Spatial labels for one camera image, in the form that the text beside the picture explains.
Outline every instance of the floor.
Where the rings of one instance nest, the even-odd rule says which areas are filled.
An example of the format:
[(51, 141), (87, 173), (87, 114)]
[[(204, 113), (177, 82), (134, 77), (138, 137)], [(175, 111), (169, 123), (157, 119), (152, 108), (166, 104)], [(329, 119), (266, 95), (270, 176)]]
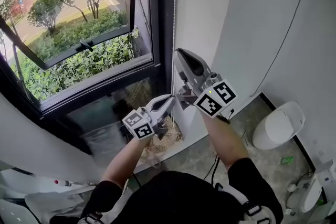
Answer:
[[(250, 158), (263, 178), (270, 184), (283, 209), (285, 209), (285, 201), (288, 197), (287, 186), (295, 183), (310, 168), (293, 140), (271, 151), (261, 151), (252, 146), (251, 136), (254, 129), (270, 112), (271, 109), (266, 103), (260, 97), (257, 97), (231, 119), (231, 124), (246, 145)], [(184, 151), (163, 161), (159, 169), (149, 168), (138, 173), (137, 178), (141, 184), (145, 184), (162, 170), (175, 170), (203, 179), (211, 168), (215, 156), (216, 153), (207, 136)], [(293, 156), (292, 162), (287, 165), (281, 165), (281, 159), (286, 156)], [(211, 181), (211, 174), (206, 180), (208, 182)], [(228, 184), (227, 172), (222, 162), (219, 163), (214, 182), (219, 182), (222, 185)], [(130, 187), (134, 190), (137, 189), (134, 179), (130, 181)], [(305, 223), (304, 219), (308, 217), (307, 215), (285, 216), (282, 223)]]

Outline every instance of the harness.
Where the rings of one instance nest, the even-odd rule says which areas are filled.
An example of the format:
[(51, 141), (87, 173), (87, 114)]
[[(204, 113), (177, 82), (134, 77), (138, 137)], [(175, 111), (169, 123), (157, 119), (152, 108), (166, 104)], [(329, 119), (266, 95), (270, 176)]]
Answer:
[[(244, 220), (241, 220), (239, 224), (276, 224), (275, 216), (268, 207), (250, 202), (244, 194), (234, 187), (227, 185), (219, 191), (229, 193), (242, 205), (245, 214)], [(78, 224), (110, 224), (117, 218), (132, 194), (133, 192), (126, 188), (112, 210), (103, 214), (100, 212), (89, 214), (82, 218)]]

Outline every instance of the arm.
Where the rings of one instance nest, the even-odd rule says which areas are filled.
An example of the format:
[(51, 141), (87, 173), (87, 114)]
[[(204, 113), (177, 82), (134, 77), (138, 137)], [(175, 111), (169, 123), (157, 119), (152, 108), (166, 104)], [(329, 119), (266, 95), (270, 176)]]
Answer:
[(101, 181), (111, 181), (122, 189), (131, 177), (147, 142), (148, 139), (132, 139), (111, 161)]
[(248, 158), (248, 153), (237, 133), (229, 124), (218, 118), (211, 119), (202, 114), (210, 140), (219, 158), (228, 170), (237, 160)]

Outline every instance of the window frame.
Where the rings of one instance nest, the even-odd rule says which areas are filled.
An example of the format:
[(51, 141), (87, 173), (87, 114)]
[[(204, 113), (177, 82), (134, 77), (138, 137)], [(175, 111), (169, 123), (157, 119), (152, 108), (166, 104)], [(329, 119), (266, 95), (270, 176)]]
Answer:
[(127, 26), (120, 27), (118, 29), (112, 30), (108, 33), (99, 35), (98, 37), (79, 40), (77, 43), (73, 44), (69, 49), (61, 52), (53, 58), (43, 61), (41, 60), (27, 45), (24, 44), (16, 36), (16, 34), (11, 30), (11, 28), (6, 24), (6, 21), (0, 15), (0, 29), (7, 35), (7, 37), (15, 44), (20, 51), (25, 54), (32, 62), (34, 62), (39, 68), (47, 70), (50, 67), (66, 60), (67, 58), (84, 51), (86, 49), (92, 50), (92, 47), (98, 45), (104, 41), (108, 41), (112, 38), (119, 37), (131, 33), (134, 29), (134, 10), (135, 10), (135, 0), (125, 0), (126, 11), (127, 11)]
[(83, 141), (77, 135), (74, 135), (73, 132), (59, 124), (59, 120), (62, 117), (111, 92), (120, 90), (145, 78), (155, 78), (151, 79), (155, 94), (166, 94), (171, 91), (174, 0), (148, 1), (152, 43), (151, 59), (139, 60), (136, 63), (125, 62), (121, 64), (123, 66), (120, 67), (117, 73), (113, 70), (118, 66), (105, 70), (91, 78), (76, 83), (74, 88), (77, 89), (70, 89), (72, 88), (70, 87), (39, 103), (34, 97), (33, 100), (27, 98), (22, 90), (20, 81), (0, 55), (0, 82), (3, 85), (0, 87), (0, 92), (21, 113), (37, 125), (83, 152), (90, 154), (87, 145), (83, 145)]

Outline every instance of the green shrub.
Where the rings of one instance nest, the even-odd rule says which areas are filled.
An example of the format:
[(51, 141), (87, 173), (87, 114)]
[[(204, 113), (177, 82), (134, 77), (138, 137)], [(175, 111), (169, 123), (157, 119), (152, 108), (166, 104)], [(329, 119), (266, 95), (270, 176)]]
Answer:
[(88, 22), (74, 20), (60, 23), (52, 35), (49, 32), (29, 44), (29, 48), (42, 60), (47, 61), (69, 49), (80, 40), (98, 37), (126, 25), (126, 13), (111, 12), (108, 8), (100, 11), (99, 19)]
[(52, 34), (55, 31), (56, 17), (60, 7), (59, 0), (37, 0), (30, 8), (27, 20), (31, 25), (47, 28)]
[[(135, 29), (132, 34), (105, 41), (94, 46), (93, 52), (82, 51), (46, 71), (19, 52), (19, 63), (26, 87), (39, 101), (46, 100), (77, 82), (133, 59), (132, 40), (136, 42), (138, 37), (139, 31)], [(47, 44), (47, 49), (55, 45)], [(17, 74), (15, 64), (11, 68)]]

